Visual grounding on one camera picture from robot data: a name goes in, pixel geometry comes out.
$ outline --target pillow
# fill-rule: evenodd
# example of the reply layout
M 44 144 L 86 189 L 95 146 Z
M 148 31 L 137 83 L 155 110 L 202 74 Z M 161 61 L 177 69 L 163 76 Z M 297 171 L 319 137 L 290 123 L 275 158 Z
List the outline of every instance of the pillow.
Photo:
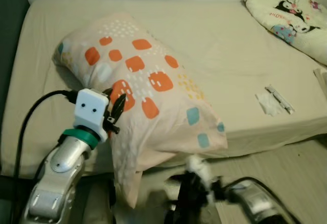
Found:
M 113 87 L 111 106 L 127 95 L 121 131 L 109 137 L 115 179 L 131 206 L 142 171 L 180 152 L 227 148 L 223 123 L 176 56 L 126 13 L 72 32 L 54 53 L 85 87 Z

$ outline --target floor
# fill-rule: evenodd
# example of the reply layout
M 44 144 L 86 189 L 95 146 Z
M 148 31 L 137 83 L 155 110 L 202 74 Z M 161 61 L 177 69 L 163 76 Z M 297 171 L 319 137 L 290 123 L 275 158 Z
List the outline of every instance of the floor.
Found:
M 306 141 L 287 145 L 277 150 L 246 157 L 216 160 L 211 163 L 214 176 L 224 176 L 228 183 L 244 176 L 256 177 L 268 185 L 302 223 L 327 223 L 327 140 Z M 178 189 L 167 186 L 165 179 L 183 171 L 183 167 L 165 170 L 151 170 L 144 174 L 139 192 L 138 207 L 132 211 L 118 208 L 118 223 L 163 223 L 162 201 L 169 195 L 176 195 Z M 95 186 L 98 196 L 92 194 L 93 204 L 85 210 L 84 217 L 90 217 L 89 224 L 105 224 L 96 221 L 96 213 L 104 212 L 95 204 L 104 194 L 101 186 Z M 217 204 L 223 224 L 248 223 L 238 206 Z

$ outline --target white blanket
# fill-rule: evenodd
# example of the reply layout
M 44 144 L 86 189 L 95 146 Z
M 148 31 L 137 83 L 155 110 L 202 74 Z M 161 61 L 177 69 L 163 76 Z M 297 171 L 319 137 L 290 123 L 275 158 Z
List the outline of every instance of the white blanket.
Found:
M 267 30 L 327 65 L 327 10 L 314 0 L 244 0 Z

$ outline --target bed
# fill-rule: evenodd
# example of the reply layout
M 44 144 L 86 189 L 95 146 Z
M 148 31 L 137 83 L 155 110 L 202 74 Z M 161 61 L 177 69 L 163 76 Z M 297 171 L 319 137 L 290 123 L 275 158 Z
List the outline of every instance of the bed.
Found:
M 223 119 L 229 148 L 204 156 L 247 155 L 327 132 L 327 101 L 313 74 L 324 67 L 268 33 L 241 3 L 38 0 L 26 15 L 14 62 L 2 130 L 3 175 L 13 174 L 20 125 L 32 104 L 53 90 L 81 88 L 52 62 L 56 45 L 73 29 L 120 11 L 185 57 L 182 64 Z M 294 114 L 264 114 L 255 94 L 269 84 L 293 105 Z M 33 176 L 59 135 L 72 126 L 73 109 L 55 97 L 36 110 L 26 130 L 22 177 Z M 110 155 L 109 144 L 100 145 L 85 174 L 112 172 Z M 183 159 L 180 155 L 161 166 Z

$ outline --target black cable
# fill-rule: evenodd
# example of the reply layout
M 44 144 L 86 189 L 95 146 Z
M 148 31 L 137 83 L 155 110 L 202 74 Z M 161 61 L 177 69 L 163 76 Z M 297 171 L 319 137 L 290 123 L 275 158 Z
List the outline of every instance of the black cable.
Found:
M 13 194 L 12 194 L 12 204 L 11 204 L 11 214 L 10 214 L 10 223 L 14 224 L 15 221 L 15 212 L 16 212 L 16 200 L 17 200 L 17 189 L 18 189 L 18 178 L 19 178 L 19 170 L 20 170 L 20 160 L 21 160 L 21 152 L 22 152 L 22 144 L 23 144 L 23 138 L 24 138 L 24 133 L 26 130 L 27 123 L 29 119 L 31 118 L 34 110 L 47 98 L 53 96 L 53 95 L 58 95 L 62 94 L 64 96 L 68 97 L 68 100 L 70 102 L 74 101 L 73 98 L 69 97 L 71 95 L 71 92 L 66 91 L 66 90 L 56 90 L 52 91 L 44 96 L 42 96 L 39 100 L 34 103 L 34 105 L 31 107 L 29 112 L 27 113 L 20 129 L 19 133 L 19 139 L 18 139 L 18 144 L 17 144 L 17 151 L 16 151 L 16 161 L 15 161 L 15 167 L 14 167 L 14 186 L 13 186 Z
M 262 183 L 261 181 L 259 181 L 256 178 L 253 178 L 253 177 L 239 178 L 236 181 L 233 181 L 233 182 L 227 184 L 226 186 L 224 186 L 223 192 L 226 193 L 228 191 L 228 189 L 231 188 L 233 185 L 238 184 L 242 181 L 246 181 L 246 180 L 253 181 L 253 182 L 257 183 L 259 186 L 261 186 L 262 188 L 264 188 L 275 199 L 275 201 L 282 207 L 282 209 L 287 212 L 287 214 L 293 219 L 295 224 L 301 224 L 301 222 L 288 210 L 288 208 L 284 205 L 284 203 L 281 201 L 281 199 L 268 186 L 266 186 L 264 183 Z

